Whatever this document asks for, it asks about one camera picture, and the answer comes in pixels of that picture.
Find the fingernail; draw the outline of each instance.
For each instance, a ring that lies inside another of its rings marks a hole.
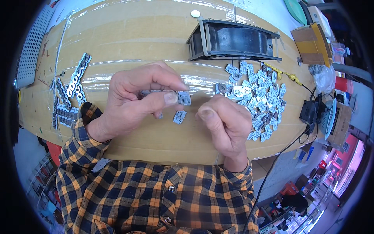
[[[210,109],[205,109],[200,112],[200,117],[204,120],[208,120],[214,116],[214,113]]]
[[[174,92],[166,92],[164,95],[165,104],[171,106],[178,103],[178,96]]]

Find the black power adapter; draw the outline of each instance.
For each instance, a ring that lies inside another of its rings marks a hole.
[[[310,97],[310,100],[304,101],[303,107],[301,108],[300,119],[307,125],[305,134],[309,135],[314,131],[316,125],[317,114],[319,102],[313,101],[313,96]]]

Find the person in black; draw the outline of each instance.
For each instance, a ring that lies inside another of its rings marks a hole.
[[[308,201],[299,193],[295,195],[284,195],[283,198],[277,197],[282,207],[292,206],[292,213],[296,217],[295,212],[300,213],[301,217],[306,215]]]

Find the orange and navy plaid shirt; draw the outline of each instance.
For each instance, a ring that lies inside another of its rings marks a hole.
[[[102,112],[84,103],[56,177],[67,233],[241,233],[255,201],[252,168],[112,161],[92,172],[109,142],[85,126]],[[259,233],[258,208],[248,233]]]

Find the perforated metal panel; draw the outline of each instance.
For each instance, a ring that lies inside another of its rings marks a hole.
[[[35,69],[39,49],[54,11],[54,8],[51,8],[48,5],[45,6],[28,32],[22,49],[21,57],[19,59],[16,83],[17,88],[22,88],[32,84],[35,80]]]

